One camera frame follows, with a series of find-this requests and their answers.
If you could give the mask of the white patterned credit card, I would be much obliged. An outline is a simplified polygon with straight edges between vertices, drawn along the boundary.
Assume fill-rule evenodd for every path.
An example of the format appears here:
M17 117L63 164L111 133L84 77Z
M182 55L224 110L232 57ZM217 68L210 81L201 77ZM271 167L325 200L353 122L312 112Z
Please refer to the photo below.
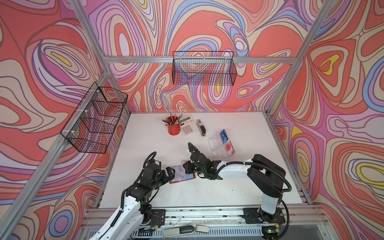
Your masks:
M175 181L184 181L187 179L188 174L186 174L185 169L183 165L177 165L175 166Z

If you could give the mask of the red leather card holder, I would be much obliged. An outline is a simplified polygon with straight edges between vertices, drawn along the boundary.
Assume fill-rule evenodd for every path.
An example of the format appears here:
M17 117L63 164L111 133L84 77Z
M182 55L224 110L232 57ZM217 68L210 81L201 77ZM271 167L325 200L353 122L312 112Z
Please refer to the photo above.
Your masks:
M187 174L183 165L171 166L175 170L175 177L170 181L170 184L180 183L196 178L196 174Z

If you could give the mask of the clear plastic card tray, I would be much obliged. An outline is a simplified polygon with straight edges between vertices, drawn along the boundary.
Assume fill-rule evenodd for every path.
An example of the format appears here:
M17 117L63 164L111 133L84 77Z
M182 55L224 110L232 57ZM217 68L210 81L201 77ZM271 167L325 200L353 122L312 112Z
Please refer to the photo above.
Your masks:
M229 162L233 156L228 157L225 150L225 144L220 139L220 132L208 138L208 144L212 153L213 160Z

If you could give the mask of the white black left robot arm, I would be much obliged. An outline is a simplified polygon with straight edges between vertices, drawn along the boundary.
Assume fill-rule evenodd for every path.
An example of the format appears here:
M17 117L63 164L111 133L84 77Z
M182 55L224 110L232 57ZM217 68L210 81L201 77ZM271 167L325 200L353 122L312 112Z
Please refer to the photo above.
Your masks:
M162 169L161 162L155 160L156 155L152 152L146 158L138 178L122 191L119 208L91 237L92 240L127 240L137 227L151 221L152 192L175 177L172 168Z

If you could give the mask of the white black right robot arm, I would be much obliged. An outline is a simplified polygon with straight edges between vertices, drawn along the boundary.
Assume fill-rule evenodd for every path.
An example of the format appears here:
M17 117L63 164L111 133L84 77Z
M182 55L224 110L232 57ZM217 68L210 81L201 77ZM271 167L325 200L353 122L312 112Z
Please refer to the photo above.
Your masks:
M201 174L204 179L224 180L248 178L263 193L261 206L244 209L242 217L248 224L282 224L286 220L282 209L284 193L291 192L292 186L286 179L286 171L260 154L251 160L239 162L211 161L200 151L192 151L190 160L183 164L186 174Z

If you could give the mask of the red credit card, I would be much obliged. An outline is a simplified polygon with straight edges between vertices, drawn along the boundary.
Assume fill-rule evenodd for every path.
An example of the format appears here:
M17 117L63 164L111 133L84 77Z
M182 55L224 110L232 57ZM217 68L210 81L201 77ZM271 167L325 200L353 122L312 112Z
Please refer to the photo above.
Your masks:
M225 144L225 150L226 150L226 153L228 154L228 157L231 157L235 154L235 150L233 148L233 145L231 143L231 141L227 141L226 144Z

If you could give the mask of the blue credit card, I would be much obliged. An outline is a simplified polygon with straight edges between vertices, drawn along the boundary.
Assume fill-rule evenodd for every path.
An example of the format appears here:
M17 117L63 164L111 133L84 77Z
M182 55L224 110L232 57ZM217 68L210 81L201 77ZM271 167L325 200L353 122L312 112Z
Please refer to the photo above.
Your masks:
M229 138L228 138L228 135L227 135L227 132L225 129L220 132L220 139L221 139L223 144L225 144L229 141Z

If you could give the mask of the black silver stapler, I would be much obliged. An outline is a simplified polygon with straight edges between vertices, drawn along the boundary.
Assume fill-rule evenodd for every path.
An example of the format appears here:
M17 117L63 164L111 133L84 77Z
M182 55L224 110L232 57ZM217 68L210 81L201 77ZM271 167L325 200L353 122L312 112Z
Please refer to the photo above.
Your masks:
M199 128L199 132L201 134L201 136L204 138L206 137L206 134L207 134L207 131L206 131L206 128L205 126L203 125L202 121L201 120L197 120L197 126Z

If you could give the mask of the white calculator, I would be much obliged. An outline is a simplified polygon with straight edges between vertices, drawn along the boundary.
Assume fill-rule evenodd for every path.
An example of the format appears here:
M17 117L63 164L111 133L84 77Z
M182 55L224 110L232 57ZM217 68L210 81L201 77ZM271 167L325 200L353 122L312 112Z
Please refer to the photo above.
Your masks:
M199 127L191 116L182 117L179 120L179 123L181 124L181 131L185 136L189 136L199 131Z

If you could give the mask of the red pen cup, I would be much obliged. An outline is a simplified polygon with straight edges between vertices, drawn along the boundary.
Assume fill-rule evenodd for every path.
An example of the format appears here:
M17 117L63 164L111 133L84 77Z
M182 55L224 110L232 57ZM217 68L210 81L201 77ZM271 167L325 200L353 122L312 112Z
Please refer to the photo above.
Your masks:
M176 136L176 135L178 135L181 132L181 124L174 125L174 126L168 126L167 125L167 129L168 129L168 133L171 136Z

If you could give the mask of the pens in cup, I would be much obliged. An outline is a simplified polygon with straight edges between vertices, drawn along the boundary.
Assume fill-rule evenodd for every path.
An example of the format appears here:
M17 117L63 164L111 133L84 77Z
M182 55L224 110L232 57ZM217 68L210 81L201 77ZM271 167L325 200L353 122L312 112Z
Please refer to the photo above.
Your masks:
M162 122L165 123L168 126L174 126L180 124L180 119L183 116L183 114L177 116L177 115L170 115L167 119L163 119Z

